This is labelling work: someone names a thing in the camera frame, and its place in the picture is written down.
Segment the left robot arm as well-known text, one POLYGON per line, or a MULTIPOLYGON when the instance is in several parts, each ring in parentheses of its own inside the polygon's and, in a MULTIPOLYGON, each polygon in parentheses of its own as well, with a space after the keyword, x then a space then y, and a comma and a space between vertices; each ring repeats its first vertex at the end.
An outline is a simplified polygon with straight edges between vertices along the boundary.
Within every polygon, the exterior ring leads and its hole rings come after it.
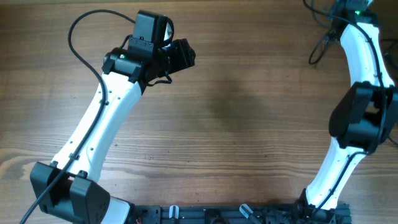
POLYGON ((171 74, 194 65, 195 52, 186 39, 174 39, 165 15, 139 11, 133 24, 134 32, 106 54, 97 92, 68 142, 49 164, 34 165, 32 208, 71 223, 139 223, 133 203, 99 185, 103 163, 145 89, 171 83, 171 74))

